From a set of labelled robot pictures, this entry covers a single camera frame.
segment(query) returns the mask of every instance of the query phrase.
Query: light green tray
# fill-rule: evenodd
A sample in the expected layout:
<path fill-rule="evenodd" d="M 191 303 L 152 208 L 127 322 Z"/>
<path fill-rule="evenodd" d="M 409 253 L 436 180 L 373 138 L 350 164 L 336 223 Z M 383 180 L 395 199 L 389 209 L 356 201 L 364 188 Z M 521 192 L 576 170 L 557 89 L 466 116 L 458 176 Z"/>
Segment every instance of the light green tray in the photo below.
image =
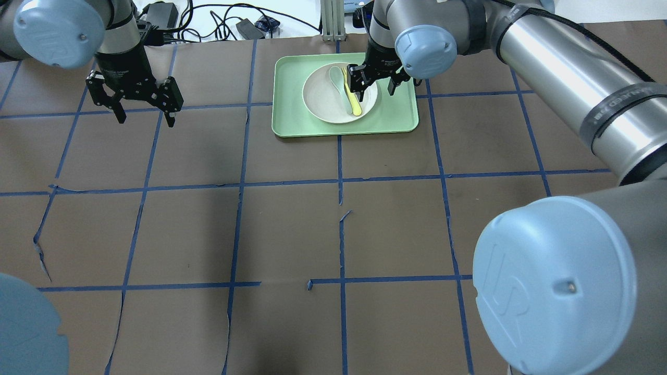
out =
<path fill-rule="evenodd" d="M 400 85 L 394 96 L 387 92 L 388 79 L 378 81 L 378 101 L 362 118 L 345 124 L 332 124 L 313 116 L 303 103 L 303 85 L 313 71 L 330 63 L 364 61 L 364 53 L 287 56 L 275 63 L 273 117 L 271 128 L 279 137 L 318 135 L 401 133 L 412 131 L 419 123 L 417 99 L 412 80 Z"/>

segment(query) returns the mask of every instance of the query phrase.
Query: yellow utensil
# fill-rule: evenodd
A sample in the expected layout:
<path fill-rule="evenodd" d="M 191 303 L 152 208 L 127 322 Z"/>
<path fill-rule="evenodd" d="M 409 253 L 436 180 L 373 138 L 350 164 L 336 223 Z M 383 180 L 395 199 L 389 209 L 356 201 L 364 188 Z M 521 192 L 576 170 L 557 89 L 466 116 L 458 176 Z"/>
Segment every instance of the yellow utensil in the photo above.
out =
<path fill-rule="evenodd" d="M 350 104 L 352 105 L 352 114 L 355 116 L 361 116 L 362 115 L 362 105 L 359 104 L 359 100 L 357 99 L 357 96 L 354 95 L 350 91 L 350 87 L 348 86 L 348 69 L 347 67 L 341 68 L 343 71 L 343 77 L 345 77 L 345 92 L 348 95 L 348 99 L 350 100 Z"/>

